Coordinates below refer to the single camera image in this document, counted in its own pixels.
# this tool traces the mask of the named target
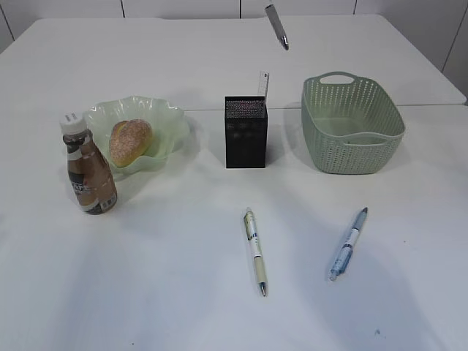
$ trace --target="pen holder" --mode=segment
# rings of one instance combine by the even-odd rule
[[[225,97],[226,168],[265,168],[265,97]]]

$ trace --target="pale green bowl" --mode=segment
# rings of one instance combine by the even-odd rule
[[[100,102],[83,113],[93,139],[113,173],[133,174],[162,165],[174,148],[189,135],[190,128],[184,112],[169,105],[163,99],[149,97],[126,97],[125,99]],[[120,121],[144,119],[154,134],[154,141],[144,153],[126,167],[117,167],[109,155],[109,140],[112,128]]]

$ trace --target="ruler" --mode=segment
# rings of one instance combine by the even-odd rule
[[[268,83],[270,82],[270,73],[260,71],[260,77],[258,79],[258,96],[265,97],[268,93]]]

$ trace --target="pen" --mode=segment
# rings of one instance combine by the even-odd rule
[[[265,7],[266,15],[270,20],[271,25],[273,26],[273,30],[275,31],[276,37],[278,38],[281,45],[285,50],[290,48],[290,44],[287,41],[286,32],[284,31],[283,25],[279,20],[278,12],[276,11],[275,5],[271,0],[268,0],[268,4]]]
[[[333,264],[333,267],[330,271],[330,280],[332,282],[335,281],[336,277],[340,274],[344,273],[348,263],[350,262],[352,256],[352,248],[358,241],[359,234],[361,233],[361,228],[363,227],[364,221],[367,218],[367,208],[363,209],[358,216],[354,224],[352,225],[351,231],[346,237],[346,242],[344,243],[343,247],[341,248],[338,257]]]
[[[262,250],[258,241],[257,225],[255,224],[254,213],[250,208],[247,208],[244,216],[244,224],[246,225],[247,239],[250,242],[250,249],[254,257],[255,275],[257,283],[263,296],[267,294],[265,263],[263,262]]]

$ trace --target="bottle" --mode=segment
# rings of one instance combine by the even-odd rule
[[[68,176],[81,209],[88,214],[109,211],[117,201],[116,185],[85,119],[65,115],[60,127],[67,145]]]

